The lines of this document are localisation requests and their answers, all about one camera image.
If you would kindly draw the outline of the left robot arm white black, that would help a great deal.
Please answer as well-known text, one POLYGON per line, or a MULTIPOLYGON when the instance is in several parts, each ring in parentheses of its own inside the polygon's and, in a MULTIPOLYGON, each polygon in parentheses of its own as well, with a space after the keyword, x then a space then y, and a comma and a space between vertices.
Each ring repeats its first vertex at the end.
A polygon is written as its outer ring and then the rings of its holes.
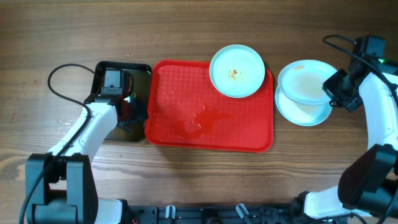
POLYGON ((82 114, 65 137, 26 161, 20 223, 131 221, 126 201, 98 197, 91 163, 111 131, 148 118, 147 103, 133 96, 100 95, 82 105, 82 114))

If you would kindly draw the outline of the light blue plate front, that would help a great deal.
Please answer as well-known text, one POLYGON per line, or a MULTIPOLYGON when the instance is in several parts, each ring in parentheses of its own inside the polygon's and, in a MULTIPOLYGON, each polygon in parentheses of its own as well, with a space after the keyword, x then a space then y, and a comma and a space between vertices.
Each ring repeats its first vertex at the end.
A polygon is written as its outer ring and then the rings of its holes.
POLYGON ((296 103, 285 96, 278 86, 275 91, 275 104, 281 115, 299 126, 315 126, 324 122, 331 114, 329 104, 304 105, 296 103))

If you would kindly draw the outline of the light blue plate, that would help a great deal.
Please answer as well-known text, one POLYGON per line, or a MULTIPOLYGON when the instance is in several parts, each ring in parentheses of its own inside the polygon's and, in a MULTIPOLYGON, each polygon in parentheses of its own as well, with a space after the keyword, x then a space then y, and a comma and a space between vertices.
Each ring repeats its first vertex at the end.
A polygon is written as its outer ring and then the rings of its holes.
POLYGON ((266 78, 266 66, 252 48, 228 45, 211 59, 209 76, 213 86, 224 96, 245 98, 260 89, 266 78))
POLYGON ((287 98, 305 105, 322 105, 330 101, 323 83, 337 72, 319 60, 298 60, 286 65, 279 73, 278 86, 287 98))
POLYGON ((304 105, 296 103, 285 96, 278 86, 275 91, 275 104, 281 115, 299 126, 315 126, 324 122, 331 114, 329 104, 304 105))

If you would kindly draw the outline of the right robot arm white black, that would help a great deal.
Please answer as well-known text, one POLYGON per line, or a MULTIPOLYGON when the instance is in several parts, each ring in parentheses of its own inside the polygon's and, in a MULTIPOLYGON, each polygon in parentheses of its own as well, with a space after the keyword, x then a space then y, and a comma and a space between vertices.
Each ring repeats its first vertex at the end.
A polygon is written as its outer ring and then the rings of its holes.
POLYGON ((397 181, 387 178, 397 172, 397 66, 380 59, 338 70, 322 88, 333 106, 364 106, 368 150, 342 173, 337 187, 295 197, 290 221, 327 222, 359 212, 380 223, 397 218, 397 181))

